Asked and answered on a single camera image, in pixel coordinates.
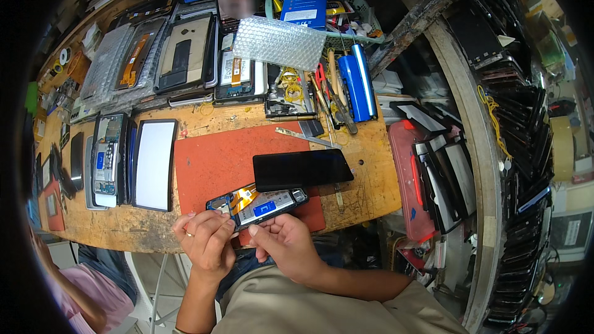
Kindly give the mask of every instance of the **blue jeans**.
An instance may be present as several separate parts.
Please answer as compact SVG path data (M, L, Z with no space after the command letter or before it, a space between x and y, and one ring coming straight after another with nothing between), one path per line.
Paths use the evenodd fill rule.
M329 266L340 268L343 266L342 256L335 246L317 243L314 243L314 246L316 247L316 251L320 258L322 258L322 260ZM227 290L229 290L229 288L244 274L256 268L275 264L274 259L272 259L271 256L268 256L268 259L263 263L259 263L256 258L256 248L239 250L236 253L237 258L235 259L233 268L219 283L219 289L214 296L214 299L216 299L217 302L220 302Z
M130 297L133 304L136 304L135 284L126 275L126 259L122 251L78 244L78 263L86 263L104 274Z

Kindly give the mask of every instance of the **wooden handle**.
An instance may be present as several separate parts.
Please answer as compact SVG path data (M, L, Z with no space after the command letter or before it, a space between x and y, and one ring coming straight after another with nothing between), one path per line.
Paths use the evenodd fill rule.
M330 77L332 78L332 91L338 95L338 99L346 106L345 91L342 85L338 85L338 76L336 75L336 61L334 59L334 50L328 49L328 64L330 66Z

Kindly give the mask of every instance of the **person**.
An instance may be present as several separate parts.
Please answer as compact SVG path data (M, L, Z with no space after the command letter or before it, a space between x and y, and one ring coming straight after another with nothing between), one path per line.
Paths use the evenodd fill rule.
M250 225L260 263L214 300L236 255L228 213L182 215L172 229L192 262L176 330L182 333L466 333L419 282L384 270L325 263L307 226L290 214Z
M32 230L30 236L50 292L77 333L106 333L134 311L136 290L123 252L79 244L79 264L59 269L45 242Z

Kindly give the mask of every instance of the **pink shirt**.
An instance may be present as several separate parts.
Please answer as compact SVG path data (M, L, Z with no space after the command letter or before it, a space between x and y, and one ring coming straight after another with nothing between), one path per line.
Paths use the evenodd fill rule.
M134 311L130 297L119 286L85 263L62 269L60 272L105 311L107 325L103 332L120 326L125 318ZM84 320L81 314L83 310L80 306L48 275L46 275L46 281L56 303L70 325L80 334L95 334Z

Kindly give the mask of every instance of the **blue sticker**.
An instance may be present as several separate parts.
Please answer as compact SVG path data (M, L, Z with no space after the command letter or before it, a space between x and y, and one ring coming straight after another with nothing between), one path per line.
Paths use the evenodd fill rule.
M263 216L266 213L270 213L271 211L276 209L276 205L274 205L274 201L269 201L262 205L254 206L254 215L256 217Z
M105 155L105 152L97 154L97 169L103 169L103 155Z

